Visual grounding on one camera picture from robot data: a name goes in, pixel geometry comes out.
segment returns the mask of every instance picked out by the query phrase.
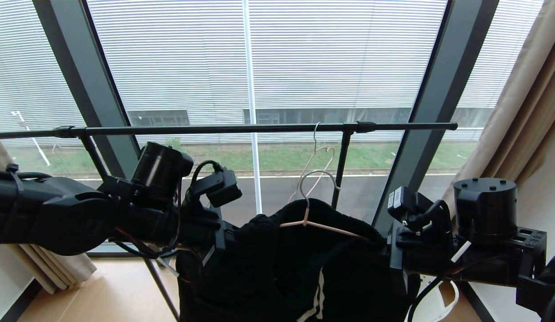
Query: grass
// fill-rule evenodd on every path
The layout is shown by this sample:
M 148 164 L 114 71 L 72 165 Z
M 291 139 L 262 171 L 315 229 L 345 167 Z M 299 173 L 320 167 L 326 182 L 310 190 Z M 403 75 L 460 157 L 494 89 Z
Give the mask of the grass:
M 249 144 L 219 144 L 219 145 L 181 145 L 179 141 L 171 140 L 166 144 L 188 153 L 197 164 L 206 159 L 214 159 L 229 169 L 243 173 L 253 169 L 252 147 Z M 443 142 L 437 149 L 429 171 L 455 172 L 474 149 L 476 142 L 458 143 Z M 336 169 L 339 159 L 339 143 L 335 148 L 335 158 L 328 169 Z M 54 175 L 71 177 L 96 177 L 97 172 L 88 155 L 82 148 L 52 148 L 43 147 L 51 165 L 47 167 L 40 153 L 35 147 L 9 147 L 9 153 L 14 161 L 21 166 L 22 171 L 41 171 Z M 398 143 L 352 143 L 349 146 L 345 164 L 346 173 L 363 173 L 373 171 L 387 171 L 394 161 Z M 260 144 L 260 170 L 265 173 L 288 172 L 298 173 L 307 163 L 312 154 L 312 144 Z M 310 169 L 318 169 L 329 161 L 331 154 L 320 151 L 312 161 Z

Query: beige curtain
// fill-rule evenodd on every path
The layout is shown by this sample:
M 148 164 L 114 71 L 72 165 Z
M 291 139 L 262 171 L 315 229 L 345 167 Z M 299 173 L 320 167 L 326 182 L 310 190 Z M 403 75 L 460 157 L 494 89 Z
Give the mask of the beige curtain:
M 5 169 L 11 157 L 0 142 L 0 169 Z M 86 281 L 97 269 L 86 254 L 61 256 L 37 245 L 7 245 L 23 265 L 50 294 Z
M 480 142 L 453 182 L 498 177 L 521 185 L 541 165 L 554 132 L 555 0 L 546 0 Z M 453 197 L 450 185 L 444 200 L 453 204 Z

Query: floor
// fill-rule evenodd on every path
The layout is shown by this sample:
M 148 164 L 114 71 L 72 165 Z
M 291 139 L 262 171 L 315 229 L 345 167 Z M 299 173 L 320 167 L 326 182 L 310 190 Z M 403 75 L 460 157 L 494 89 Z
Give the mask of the floor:
M 97 271 L 85 283 L 50 295 L 42 290 L 18 322 L 175 322 L 142 259 L 94 258 Z M 175 306 L 178 285 L 168 269 L 158 273 Z M 441 288 L 445 298 L 451 290 Z M 464 296 L 444 322 L 480 321 Z

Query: lamp post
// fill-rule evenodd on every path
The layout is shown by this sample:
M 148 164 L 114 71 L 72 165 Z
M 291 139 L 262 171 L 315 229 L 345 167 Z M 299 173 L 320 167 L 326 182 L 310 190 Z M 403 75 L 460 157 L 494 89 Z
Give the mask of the lamp post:
M 21 125 L 22 127 L 24 127 L 26 130 L 30 131 L 30 128 L 29 128 L 29 126 L 26 124 L 25 119 L 24 119 L 23 116 L 21 115 L 21 112 L 19 112 L 18 110 L 14 110 L 14 111 L 11 112 L 11 115 L 13 115 L 13 116 L 19 116 L 19 119 L 21 120 L 20 125 Z M 44 160 L 45 163 L 47 164 L 47 167 L 48 167 L 49 165 L 51 165 L 51 163 L 49 162 L 49 159 L 47 159 L 47 156 L 46 156 L 45 153 L 43 152 L 43 149 L 41 149 L 41 147 L 38 146 L 37 140 L 36 140 L 34 137 L 32 137 L 31 140 L 32 140 L 33 143 L 34 143 L 34 146 L 37 147 L 38 152 L 40 153 L 41 157 L 43 157 L 43 160 Z

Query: black metal rod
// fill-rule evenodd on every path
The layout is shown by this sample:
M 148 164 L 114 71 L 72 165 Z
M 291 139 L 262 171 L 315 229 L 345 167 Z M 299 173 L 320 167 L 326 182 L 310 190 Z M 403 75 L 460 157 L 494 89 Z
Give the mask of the black metal rod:
M 345 169 L 345 160 L 347 159 L 347 151 L 351 143 L 351 135 L 353 132 L 344 131 L 341 138 L 341 151 L 339 151 L 339 162 L 337 163 L 337 175 L 335 175 L 335 185 L 341 188 L 341 180 L 343 179 L 343 170 Z M 331 198 L 331 206 L 337 209 L 337 201 L 339 200 L 339 189 L 333 189 L 333 197 Z
M 150 271 L 150 275 L 152 275 L 152 278 L 156 282 L 156 286 L 158 287 L 158 289 L 160 290 L 160 293 L 162 294 L 162 297 L 166 301 L 166 305 L 168 305 L 168 308 L 171 310 L 175 320 L 178 321 L 180 319 L 180 316 L 178 315 L 178 311 L 176 311 L 176 306 L 174 306 L 172 299 L 168 295 L 167 289 L 164 287 L 162 280 L 160 279 L 160 277 L 158 276 L 158 273 L 156 272 L 156 268 L 154 267 L 154 265 L 152 265 L 152 261 L 148 258 L 144 258 L 144 263 L 146 264 L 146 267 L 148 267 L 148 271 Z
M 385 123 L 373 122 L 319 124 L 318 132 L 404 130 L 456 130 L 456 123 Z M 94 135 L 160 135 L 160 134 L 216 134 L 216 133 L 269 133 L 269 132 L 314 132 L 315 124 L 253 124 L 230 126 L 185 126 L 185 127 L 60 127 L 50 131 L 18 131 L 0 133 L 0 139 L 20 137 L 81 137 Z
M 100 155 L 97 151 L 97 147 L 95 147 L 95 144 L 93 143 L 93 139 L 91 139 L 90 136 L 81 136 L 81 141 L 85 146 L 85 150 L 87 150 L 91 159 L 93 159 L 93 163 L 95 164 L 95 168 L 97 168 L 100 177 L 102 179 L 106 178 L 108 173 L 106 172 L 106 168 L 104 168 L 103 161 L 100 159 Z

